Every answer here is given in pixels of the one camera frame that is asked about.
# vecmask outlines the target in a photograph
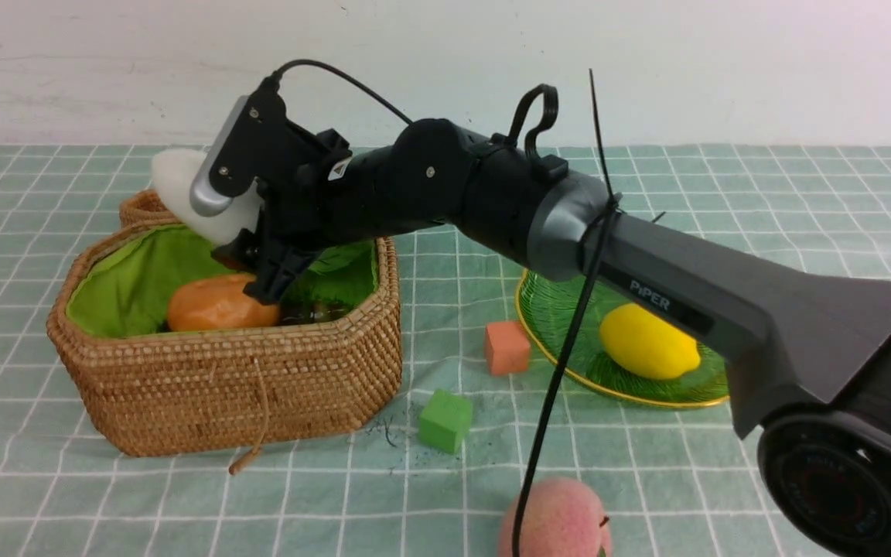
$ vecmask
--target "green foam cube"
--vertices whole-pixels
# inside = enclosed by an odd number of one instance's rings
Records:
[[[473,403],[441,388],[418,416],[418,441],[455,455],[473,426]]]

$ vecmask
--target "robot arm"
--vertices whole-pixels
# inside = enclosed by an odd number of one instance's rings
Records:
[[[817,448],[841,449],[838,433],[849,430],[848,439],[865,455],[859,465],[875,473],[862,476],[845,465],[831,472],[855,482],[891,475],[891,433],[842,409],[855,400],[859,374],[875,367],[881,378],[890,369],[879,356],[891,347],[891,282],[809,275],[608,212],[616,200],[605,183],[535,148],[558,113],[555,89],[545,85],[524,96],[509,134],[488,138],[449,120],[405,119],[393,145],[358,155],[333,130],[312,134],[291,122],[277,91],[272,77],[237,100],[190,190],[195,212],[213,216],[257,188],[263,202],[259,215],[250,215],[250,229],[213,254],[257,276],[248,295],[276,303],[326,248],[445,224],[551,281],[583,275],[596,258],[598,281],[727,360],[739,437],[758,425],[768,434],[772,423],[788,424],[770,435],[778,443],[763,438],[760,458],[766,485],[797,528],[842,555],[869,547],[862,540],[848,545],[839,532],[824,535],[814,512],[792,498],[804,488],[788,487],[789,468],[771,463],[789,458],[795,449],[788,447],[804,438]],[[524,114],[538,96],[541,123],[518,149]],[[598,250],[604,215],[611,222]],[[783,432],[795,431],[801,420],[821,425],[786,441],[791,436]],[[814,454],[800,457],[805,470],[793,469],[793,478],[809,477],[807,466],[838,462]],[[873,504],[860,503],[866,510]],[[890,512],[882,504],[876,516],[891,520]],[[852,522],[838,529],[857,535],[862,525]],[[891,537],[879,538],[891,554]]]

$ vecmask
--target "green glass plate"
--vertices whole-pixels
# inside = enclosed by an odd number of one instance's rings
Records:
[[[534,272],[524,272],[517,284],[517,318],[552,364],[562,351],[583,281],[580,276],[568,282],[549,282]],[[628,302],[608,286],[599,283],[595,286],[566,366],[567,376],[593,391],[644,405],[706,408],[727,401],[724,359],[702,344],[698,345],[700,367],[671,381],[641,378],[611,360],[600,342],[600,323],[613,309]]]

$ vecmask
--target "white wall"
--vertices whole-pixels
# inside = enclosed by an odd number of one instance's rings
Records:
[[[545,81],[548,145],[891,144],[891,0],[0,0],[0,142],[208,142],[283,61],[357,75],[412,117],[506,131]],[[291,73],[292,116],[356,145],[392,116]]]

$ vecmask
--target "basket handle string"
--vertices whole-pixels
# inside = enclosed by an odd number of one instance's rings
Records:
[[[270,424],[270,412],[268,401],[266,401],[266,383],[263,381],[263,374],[261,373],[261,367],[259,367],[259,360],[256,357],[254,357],[254,367],[257,368],[257,379],[259,388],[261,388],[261,401],[263,404],[263,424],[261,426],[261,432],[259,433],[257,440],[254,441],[254,446],[252,446],[250,450],[245,452],[245,454],[240,458],[237,458],[236,462],[233,462],[233,464],[229,466],[230,476],[236,476],[237,473],[243,472],[243,469],[246,466],[250,466],[251,462],[254,461],[254,459],[257,458],[259,454],[261,454],[263,438],[266,437],[266,430],[268,430]]]

